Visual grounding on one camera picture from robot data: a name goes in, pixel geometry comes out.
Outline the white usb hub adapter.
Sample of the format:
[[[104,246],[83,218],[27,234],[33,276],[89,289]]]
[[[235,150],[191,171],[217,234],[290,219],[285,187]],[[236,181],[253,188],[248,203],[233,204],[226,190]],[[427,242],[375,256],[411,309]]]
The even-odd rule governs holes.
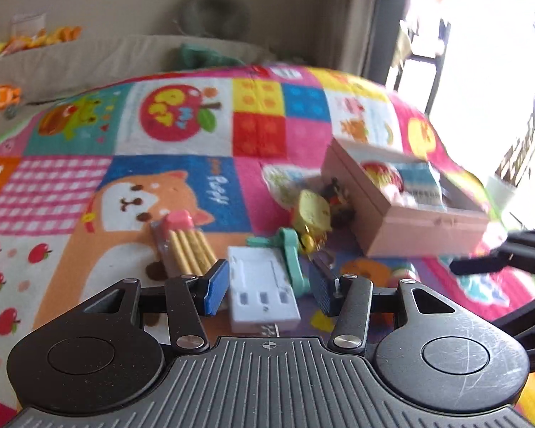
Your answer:
[[[292,331],[300,324],[300,308],[279,250],[230,246],[228,261],[232,332],[254,334],[263,326]]]

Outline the yellow cheese keychain toy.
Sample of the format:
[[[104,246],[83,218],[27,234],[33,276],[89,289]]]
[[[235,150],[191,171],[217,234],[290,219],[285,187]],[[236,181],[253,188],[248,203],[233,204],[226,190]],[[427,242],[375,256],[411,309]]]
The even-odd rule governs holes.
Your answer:
[[[299,236],[300,246],[309,254],[320,250],[331,231],[330,205],[318,193],[303,189],[291,211],[291,225]]]

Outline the yellow pencils pack pink eraser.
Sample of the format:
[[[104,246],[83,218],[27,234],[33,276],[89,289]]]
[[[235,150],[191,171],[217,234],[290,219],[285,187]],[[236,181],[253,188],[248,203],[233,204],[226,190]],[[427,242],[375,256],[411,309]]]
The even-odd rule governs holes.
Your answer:
[[[204,276],[218,260],[195,218],[188,211],[175,211],[151,223],[161,262],[168,277]]]

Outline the black red mouse figure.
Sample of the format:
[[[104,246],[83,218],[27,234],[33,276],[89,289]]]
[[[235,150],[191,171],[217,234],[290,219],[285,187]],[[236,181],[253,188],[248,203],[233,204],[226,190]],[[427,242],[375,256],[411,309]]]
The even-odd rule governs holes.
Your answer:
[[[333,229],[348,226],[355,217],[355,209],[346,188],[337,178],[332,178],[321,191],[323,199],[330,206],[330,225]]]

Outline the teal plastic clip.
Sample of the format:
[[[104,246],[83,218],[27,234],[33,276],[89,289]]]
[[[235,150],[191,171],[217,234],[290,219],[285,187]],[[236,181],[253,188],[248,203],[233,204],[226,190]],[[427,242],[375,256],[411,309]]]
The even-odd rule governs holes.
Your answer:
[[[310,293],[310,282],[300,265],[300,239],[292,228],[279,228],[272,237],[249,237],[249,248],[279,248],[282,252],[289,281],[296,297]]]

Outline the colourful patchwork play mat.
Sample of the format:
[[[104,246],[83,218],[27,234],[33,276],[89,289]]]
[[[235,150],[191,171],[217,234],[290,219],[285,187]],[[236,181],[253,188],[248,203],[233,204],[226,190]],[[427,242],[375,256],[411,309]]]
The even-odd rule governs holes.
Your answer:
[[[429,162],[488,215],[474,251],[369,257],[331,227],[301,269],[372,281],[364,350],[328,348],[311,288],[294,330],[234,333],[230,285],[209,349],[175,350],[151,223],[188,211],[229,263],[321,195],[334,138]],[[493,325],[534,274],[449,269],[508,234],[429,120],[353,75],[211,68],[64,98],[0,142],[0,427],[535,427],[528,354]]]

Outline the blue white milk carton toy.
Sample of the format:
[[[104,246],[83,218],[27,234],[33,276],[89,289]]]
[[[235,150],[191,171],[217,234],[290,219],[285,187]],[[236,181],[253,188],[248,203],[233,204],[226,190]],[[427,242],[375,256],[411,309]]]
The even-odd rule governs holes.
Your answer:
[[[440,173],[429,162],[395,163],[404,191],[422,206],[444,207]]]

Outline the teal green cloth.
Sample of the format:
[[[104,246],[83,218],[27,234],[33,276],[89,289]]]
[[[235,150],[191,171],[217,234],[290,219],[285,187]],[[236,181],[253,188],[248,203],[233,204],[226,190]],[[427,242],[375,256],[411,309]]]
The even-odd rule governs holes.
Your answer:
[[[257,64],[260,64],[260,61],[244,61],[200,45],[182,44],[175,55],[174,70],[187,72],[205,70],[206,68],[237,68]]]

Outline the beige sofa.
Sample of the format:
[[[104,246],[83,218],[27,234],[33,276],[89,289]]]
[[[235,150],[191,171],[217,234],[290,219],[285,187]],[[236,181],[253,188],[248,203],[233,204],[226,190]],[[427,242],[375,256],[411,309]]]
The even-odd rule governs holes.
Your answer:
[[[0,57],[0,86],[22,90],[22,106],[8,120],[0,112],[0,139],[44,103],[134,77],[172,72],[182,45],[212,49],[246,64],[267,64],[275,54],[248,42],[180,35],[81,38]]]

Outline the orange fish plush toy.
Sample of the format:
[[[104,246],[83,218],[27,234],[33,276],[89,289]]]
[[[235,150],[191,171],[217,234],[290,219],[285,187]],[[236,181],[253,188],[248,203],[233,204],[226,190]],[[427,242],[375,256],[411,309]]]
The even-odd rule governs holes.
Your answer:
[[[11,85],[0,86],[0,111],[17,106],[22,99],[22,89]]]

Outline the grey round cushion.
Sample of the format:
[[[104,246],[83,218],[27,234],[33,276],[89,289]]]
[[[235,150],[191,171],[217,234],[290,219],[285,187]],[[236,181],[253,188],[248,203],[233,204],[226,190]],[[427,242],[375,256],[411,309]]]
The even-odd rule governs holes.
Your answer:
[[[243,41],[250,20],[243,0],[182,0],[175,10],[175,25],[190,37]]]

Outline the row of orange plush toys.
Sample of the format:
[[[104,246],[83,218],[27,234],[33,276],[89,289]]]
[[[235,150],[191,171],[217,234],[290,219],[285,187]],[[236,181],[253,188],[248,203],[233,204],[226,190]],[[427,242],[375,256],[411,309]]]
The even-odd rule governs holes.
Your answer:
[[[0,57],[19,51],[41,49],[41,47],[74,42],[82,35],[81,26],[62,26],[50,33],[41,29],[34,36],[16,36],[7,41],[0,40]]]

